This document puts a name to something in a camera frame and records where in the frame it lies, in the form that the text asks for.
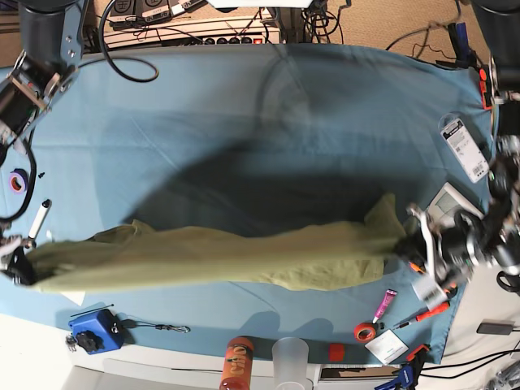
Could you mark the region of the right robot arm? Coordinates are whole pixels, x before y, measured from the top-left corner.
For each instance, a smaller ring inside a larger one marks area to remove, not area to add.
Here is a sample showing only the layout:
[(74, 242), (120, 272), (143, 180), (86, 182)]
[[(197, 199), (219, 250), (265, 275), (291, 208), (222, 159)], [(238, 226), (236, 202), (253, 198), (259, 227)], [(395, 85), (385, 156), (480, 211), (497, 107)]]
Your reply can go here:
[(1, 82), (1, 156), (18, 144), (29, 160), (25, 198), (12, 215), (1, 219), (6, 231), (28, 209), (37, 178), (28, 133), (51, 111), (77, 77), (84, 50), (86, 1), (20, 1), (22, 52)]

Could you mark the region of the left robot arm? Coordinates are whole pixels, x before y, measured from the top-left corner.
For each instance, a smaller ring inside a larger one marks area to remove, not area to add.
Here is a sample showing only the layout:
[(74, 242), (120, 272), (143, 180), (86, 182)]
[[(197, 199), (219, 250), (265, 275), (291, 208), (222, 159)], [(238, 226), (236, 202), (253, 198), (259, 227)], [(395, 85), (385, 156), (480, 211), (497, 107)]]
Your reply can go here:
[(436, 286), (470, 278), (480, 264), (496, 263), (496, 282), (519, 292), (519, 3), (473, 1), (471, 6), (490, 51), (483, 103), (499, 108), (495, 153), (487, 173), (491, 203), (479, 218), (457, 210), (452, 227), (430, 222), (426, 212), (409, 208), (419, 229), (400, 240), (395, 253), (418, 266)]

